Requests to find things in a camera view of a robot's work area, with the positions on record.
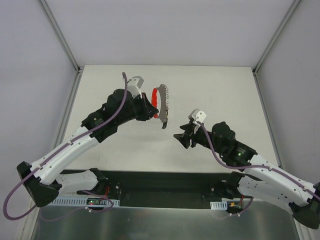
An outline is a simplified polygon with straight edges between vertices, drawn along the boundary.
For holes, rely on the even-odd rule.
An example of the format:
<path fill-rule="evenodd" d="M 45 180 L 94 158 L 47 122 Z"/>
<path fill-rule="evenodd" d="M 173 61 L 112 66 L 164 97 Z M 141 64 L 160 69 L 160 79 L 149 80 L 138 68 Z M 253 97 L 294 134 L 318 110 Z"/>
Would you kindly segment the metal key holder red handle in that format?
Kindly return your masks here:
<path fill-rule="evenodd" d="M 153 117 L 160 120 L 162 123 L 162 129 L 166 129 L 169 120 L 169 89 L 165 84 L 160 84 L 152 90 L 151 105 L 157 108 L 158 113 Z"/>

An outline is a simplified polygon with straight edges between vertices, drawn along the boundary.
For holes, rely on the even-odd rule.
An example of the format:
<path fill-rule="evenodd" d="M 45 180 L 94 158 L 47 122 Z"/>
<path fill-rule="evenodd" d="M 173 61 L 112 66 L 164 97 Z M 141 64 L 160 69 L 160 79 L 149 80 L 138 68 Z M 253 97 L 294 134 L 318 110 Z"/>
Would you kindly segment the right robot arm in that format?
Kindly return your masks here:
<path fill-rule="evenodd" d="M 239 194 L 263 200 L 290 213 L 307 228 L 320 227 L 320 185 L 298 178 L 266 160 L 253 148 L 236 140 L 236 133 L 223 121 L 207 131 L 201 123 L 180 126 L 174 134 L 186 149 L 201 145 L 212 151 L 216 161 L 232 170 L 220 191 L 225 198 Z"/>

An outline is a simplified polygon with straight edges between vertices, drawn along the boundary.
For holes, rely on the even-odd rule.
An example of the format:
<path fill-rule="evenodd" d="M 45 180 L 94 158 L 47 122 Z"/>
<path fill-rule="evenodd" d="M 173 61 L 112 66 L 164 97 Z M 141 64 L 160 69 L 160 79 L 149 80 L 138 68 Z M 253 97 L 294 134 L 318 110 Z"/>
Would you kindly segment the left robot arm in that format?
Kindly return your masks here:
<path fill-rule="evenodd" d="M 145 93 L 133 97 L 129 91 L 117 89 L 101 108 L 90 113 L 73 135 L 43 159 L 17 166 L 23 185 L 39 208 L 58 196 L 89 191 L 106 193 L 107 179 L 97 169 L 62 175 L 61 172 L 83 153 L 115 134 L 118 127 L 131 121 L 148 121 L 158 113 Z"/>

